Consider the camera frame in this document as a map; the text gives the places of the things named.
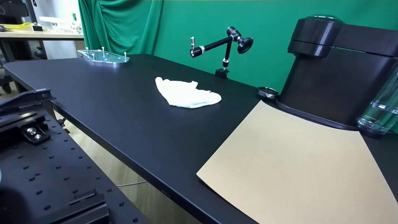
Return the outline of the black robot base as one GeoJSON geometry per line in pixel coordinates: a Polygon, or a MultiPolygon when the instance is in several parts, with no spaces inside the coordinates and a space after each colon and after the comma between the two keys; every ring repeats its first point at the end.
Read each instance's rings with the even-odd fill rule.
{"type": "Polygon", "coordinates": [[[297,22],[287,52],[295,62],[283,89],[261,88],[257,95],[295,116],[354,130],[397,65],[398,32],[307,17],[297,22]]]}

